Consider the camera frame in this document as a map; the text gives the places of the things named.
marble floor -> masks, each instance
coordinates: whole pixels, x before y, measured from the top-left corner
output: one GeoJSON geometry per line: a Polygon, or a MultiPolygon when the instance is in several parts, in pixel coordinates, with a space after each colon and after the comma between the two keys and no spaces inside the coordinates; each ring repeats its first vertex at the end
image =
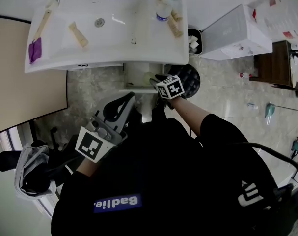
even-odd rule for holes
{"type": "MultiPolygon", "coordinates": [[[[298,112],[277,108],[270,124],[265,121],[267,103],[298,109],[298,99],[288,90],[272,88],[260,82],[250,82],[239,77],[240,72],[255,74],[253,57],[213,61],[192,58],[190,64],[199,72],[201,87],[191,99],[197,106],[218,115],[237,126],[250,142],[261,143],[289,156],[293,140],[298,136],[298,112]],[[247,103],[258,106],[250,109],[247,103]]],[[[68,73],[68,109],[35,121],[40,139],[48,141],[49,129],[56,126],[57,142],[61,145],[85,126],[95,111],[98,101],[124,87],[122,67],[80,70],[68,73]]],[[[152,96],[138,95],[138,109],[144,121],[150,121],[152,96]]],[[[168,117],[183,123],[175,110],[166,109],[168,117]]],[[[276,182],[290,177],[292,167],[263,151],[257,151],[270,168],[276,182]]]]}

black cable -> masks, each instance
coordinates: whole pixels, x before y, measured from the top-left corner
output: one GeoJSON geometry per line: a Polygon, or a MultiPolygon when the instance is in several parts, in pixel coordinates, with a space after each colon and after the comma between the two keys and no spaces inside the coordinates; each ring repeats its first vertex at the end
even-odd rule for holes
{"type": "Polygon", "coordinates": [[[287,163],[290,163],[292,164],[298,171],[298,163],[293,161],[292,159],[286,157],[285,155],[282,155],[280,154],[279,152],[276,152],[275,150],[269,148],[269,147],[266,147],[264,145],[261,145],[261,144],[257,144],[257,143],[233,143],[233,144],[228,144],[228,145],[231,145],[231,146],[251,146],[251,147],[254,147],[254,148],[260,148],[262,150],[264,150],[266,153],[269,153],[270,155],[284,161],[284,162],[287,162],[287,163]]]}

black shirt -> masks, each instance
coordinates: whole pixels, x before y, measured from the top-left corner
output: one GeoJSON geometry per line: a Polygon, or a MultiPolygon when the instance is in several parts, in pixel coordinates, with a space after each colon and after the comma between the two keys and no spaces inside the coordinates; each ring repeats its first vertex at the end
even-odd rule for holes
{"type": "MultiPolygon", "coordinates": [[[[240,176],[265,165],[252,148],[244,154],[225,147],[246,141],[215,115],[203,120],[199,140],[175,119],[145,123],[92,177],[71,175],[54,211],[52,235],[235,233],[244,224],[240,176]]],[[[264,166],[259,172],[269,177],[264,166]]]]}

purple cloth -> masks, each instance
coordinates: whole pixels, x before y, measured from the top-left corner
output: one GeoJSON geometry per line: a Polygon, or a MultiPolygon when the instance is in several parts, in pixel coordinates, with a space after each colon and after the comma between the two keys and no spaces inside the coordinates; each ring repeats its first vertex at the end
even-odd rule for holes
{"type": "Polygon", "coordinates": [[[42,39],[38,38],[32,44],[29,44],[30,65],[42,56],[42,39]]]}

blue logo patch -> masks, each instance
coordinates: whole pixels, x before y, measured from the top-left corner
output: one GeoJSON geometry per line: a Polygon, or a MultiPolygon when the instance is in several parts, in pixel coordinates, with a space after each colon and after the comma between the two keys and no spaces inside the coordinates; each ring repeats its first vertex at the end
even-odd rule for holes
{"type": "Polygon", "coordinates": [[[94,213],[127,210],[141,207],[141,195],[131,194],[125,196],[117,196],[105,199],[99,199],[94,202],[94,213]]]}

